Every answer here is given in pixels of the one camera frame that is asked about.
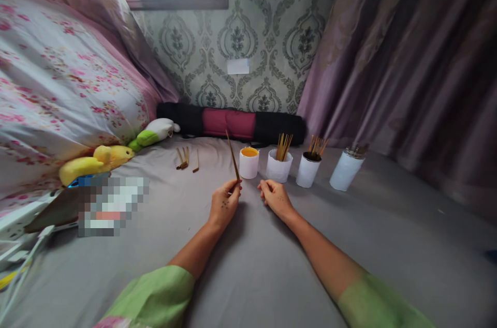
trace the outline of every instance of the white cup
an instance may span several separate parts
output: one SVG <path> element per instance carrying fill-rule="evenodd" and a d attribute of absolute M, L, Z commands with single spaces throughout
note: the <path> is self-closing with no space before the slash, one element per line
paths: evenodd
<path fill-rule="evenodd" d="M 338 191 L 347 191 L 363 162 L 364 158 L 357 159 L 342 152 L 337 167 L 330 178 L 331 187 Z"/>
<path fill-rule="evenodd" d="M 240 150 L 240 176 L 244 179 L 252 179 L 259 170 L 259 151 L 252 147 L 245 147 Z"/>
<path fill-rule="evenodd" d="M 321 164 L 320 156 L 318 156 L 318 161 L 311 160 L 310 156 L 310 152 L 304 152 L 302 154 L 302 158 L 300 159 L 297 184 L 303 188 L 309 188 L 312 186 L 312 183 L 316 178 L 317 170 L 319 169 L 319 164 Z"/>
<path fill-rule="evenodd" d="M 276 149 L 269 151 L 268 166 L 266 167 L 266 176 L 278 183 L 285 183 L 290 172 L 293 157 L 290 152 L 286 154 L 285 161 L 276 160 Z"/>

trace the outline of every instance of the wall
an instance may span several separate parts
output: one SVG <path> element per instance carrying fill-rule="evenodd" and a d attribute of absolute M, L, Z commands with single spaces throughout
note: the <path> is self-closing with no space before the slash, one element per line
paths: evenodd
<path fill-rule="evenodd" d="M 333 0 L 229 0 L 228 10 L 137 11 L 186 102 L 295 113 Z M 229 76 L 226 59 L 250 58 Z"/>

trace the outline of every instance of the green sleeve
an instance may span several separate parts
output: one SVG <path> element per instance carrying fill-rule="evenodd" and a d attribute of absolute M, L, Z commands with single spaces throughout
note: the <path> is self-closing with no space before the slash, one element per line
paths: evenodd
<path fill-rule="evenodd" d="M 104 317 L 123 317 L 152 328 L 180 327 L 194 284 L 185 269 L 161 267 L 131 281 Z"/>
<path fill-rule="evenodd" d="M 342 293 L 338 307 L 350 328 L 434 328 L 423 314 L 370 274 Z"/>

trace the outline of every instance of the pink floral bedding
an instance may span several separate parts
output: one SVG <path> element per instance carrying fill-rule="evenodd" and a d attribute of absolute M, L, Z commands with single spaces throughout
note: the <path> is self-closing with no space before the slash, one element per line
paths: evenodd
<path fill-rule="evenodd" d="M 0 216 L 59 187 L 59 167 L 126 144 L 159 96 L 119 42 L 51 0 L 0 0 Z"/>

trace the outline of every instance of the forearm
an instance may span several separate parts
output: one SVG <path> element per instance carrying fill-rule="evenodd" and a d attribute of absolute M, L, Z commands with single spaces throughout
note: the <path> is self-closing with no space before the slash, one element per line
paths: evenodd
<path fill-rule="evenodd" d="M 299 239 L 314 271 L 333 300 L 366 271 L 336 245 L 326 239 L 297 212 L 284 219 Z"/>
<path fill-rule="evenodd" d="M 197 280 L 206 266 L 212 249 L 222 234 L 222 228 L 205 224 L 168 265 L 182 267 Z"/>

